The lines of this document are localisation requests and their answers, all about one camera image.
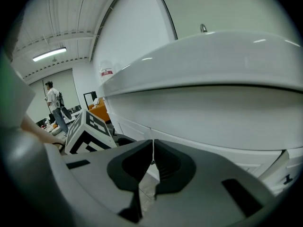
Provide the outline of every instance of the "white ceiling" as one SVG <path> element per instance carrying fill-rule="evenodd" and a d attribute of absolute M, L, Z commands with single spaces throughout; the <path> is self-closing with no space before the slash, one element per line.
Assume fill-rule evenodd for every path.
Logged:
<path fill-rule="evenodd" d="M 13 53 L 12 66 L 26 80 L 71 61 L 84 61 L 107 0 L 30 0 Z M 66 47 L 67 52 L 34 62 L 33 57 Z"/>

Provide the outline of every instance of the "ceiling light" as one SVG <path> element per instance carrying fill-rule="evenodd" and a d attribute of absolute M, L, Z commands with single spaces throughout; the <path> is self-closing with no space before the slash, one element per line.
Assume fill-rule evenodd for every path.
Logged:
<path fill-rule="evenodd" d="M 125 66 L 124 68 L 122 68 L 122 70 L 124 70 L 126 67 L 129 67 L 131 64 L 129 64 L 129 65 L 127 65 L 127 66 Z"/>
<path fill-rule="evenodd" d="M 62 52 L 66 52 L 66 48 L 65 47 L 59 48 L 59 49 L 55 49 L 55 50 L 43 53 L 41 55 L 35 56 L 33 58 L 33 61 L 39 61 L 39 60 L 44 59 L 46 57 L 49 57 L 49 56 L 52 56 L 52 55 L 56 55 L 56 54 L 59 54 L 59 53 L 62 53 Z"/>
<path fill-rule="evenodd" d="M 300 47 L 300 45 L 298 45 L 298 44 L 296 44 L 296 43 L 294 43 L 294 42 L 291 42 L 291 41 L 289 41 L 289 40 L 285 40 L 285 42 L 288 42 L 288 43 L 291 43 L 291 44 L 294 44 L 294 45 L 296 45 L 296 46 L 299 46 L 299 47 Z"/>
<path fill-rule="evenodd" d="M 262 41 L 266 41 L 266 39 L 263 39 L 263 40 L 256 40 L 256 41 L 254 41 L 254 43 L 258 43 L 258 42 L 262 42 Z"/>

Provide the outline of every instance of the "orange chair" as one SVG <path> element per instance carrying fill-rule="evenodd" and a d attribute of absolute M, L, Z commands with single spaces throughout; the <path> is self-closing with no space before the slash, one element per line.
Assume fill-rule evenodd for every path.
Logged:
<path fill-rule="evenodd" d="M 97 107 L 93 108 L 93 106 L 93 104 L 89 105 L 89 111 L 92 114 L 99 117 L 100 119 L 103 119 L 105 122 L 110 120 L 102 98 L 99 98 L 99 104 Z"/>

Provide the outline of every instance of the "gray plastic surface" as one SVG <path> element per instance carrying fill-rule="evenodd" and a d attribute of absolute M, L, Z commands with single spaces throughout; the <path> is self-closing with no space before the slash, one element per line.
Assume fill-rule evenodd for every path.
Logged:
<path fill-rule="evenodd" d="M 55 226 L 255 226 L 281 200 L 222 156 L 162 140 L 189 155 L 196 164 L 196 173 L 180 192 L 157 195 L 136 225 L 117 215 L 129 206 L 133 194 L 118 189 L 106 169 L 112 158 L 144 141 L 62 157 L 56 146 L 43 146 L 30 134 L 1 130 L 0 136 L 0 155 L 8 175 L 28 202 Z M 81 160 L 90 164 L 74 169 L 66 166 Z M 264 208 L 245 218 L 221 184 L 226 179 L 236 179 Z"/>
<path fill-rule="evenodd" d="M 196 174 L 182 191 L 157 195 L 157 200 L 140 221 L 140 225 L 223 227 L 244 220 L 241 209 L 221 184 L 227 179 L 236 179 L 262 205 L 274 199 L 261 182 L 226 158 L 161 141 L 189 155 L 196 164 Z"/>
<path fill-rule="evenodd" d="M 134 223 L 125 220 L 124 218 L 118 216 L 111 210 L 107 208 L 107 206 L 103 205 L 102 196 L 108 194 L 110 197 L 113 197 L 108 192 L 100 191 L 100 196 L 94 198 L 85 186 L 83 187 L 79 182 L 83 182 L 83 178 L 81 176 L 75 177 L 72 173 L 72 170 L 68 169 L 66 163 L 82 160 L 83 155 L 93 155 L 94 153 L 106 153 L 107 151 L 119 149 L 113 148 L 104 151 L 84 153 L 84 154 L 75 154 L 70 156 L 60 155 L 58 149 L 50 144 L 45 144 L 45 148 L 48 154 L 49 162 L 51 165 L 51 169 L 53 171 L 55 180 L 61 190 L 61 193 L 65 197 L 66 201 L 70 205 L 70 208 L 75 211 L 81 219 L 84 219 L 84 223 L 77 223 L 77 226 L 125 226 L 125 227 L 133 227 Z"/>
<path fill-rule="evenodd" d="M 107 165 L 114 157 L 137 147 L 143 142 L 145 141 L 141 140 L 119 148 L 63 156 L 63 159 L 65 163 L 88 160 L 90 164 L 71 169 L 71 173 L 94 199 L 114 213 L 119 213 L 129 207 L 133 193 L 122 191 L 116 187 L 107 174 Z"/>

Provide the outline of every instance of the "white wall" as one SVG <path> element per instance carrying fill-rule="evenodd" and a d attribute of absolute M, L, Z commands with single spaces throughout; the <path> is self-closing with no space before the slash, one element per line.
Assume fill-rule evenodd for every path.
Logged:
<path fill-rule="evenodd" d="M 35 97 L 27 109 L 27 115 L 35 122 L 47 118 L 51 113 L 46 101 L 44 100 L 44 85 L 43 81 L 39 80 L 30 85 L 30 88 L 34 91 Z"/>
<path fill-rule="evenodd" d="M 98 90 L 95 71 L 91 63 L 78 63 L 72 67 L 72 74 L 74 77 L 76 92 L 80 102 L 81 108 L 86 109 L 84 100 L 84 93 L 89 93 Z M 92 104 L 90 96 L 87 96 L 88 105 Z"/>
<path fill-rule="evenodd" d="M 274 33 L 294 42 L 300 39 L 276 0 L 164 0 L 178 38 L 208 31 L 249 29 Z"/>
<path fill-rule="evenodd" d="M 174 39 L 161 0 L 118 0 L 94 51 L 93 65 L 98 85 L 101 85 L 100 64 L 117 72 Z"/>

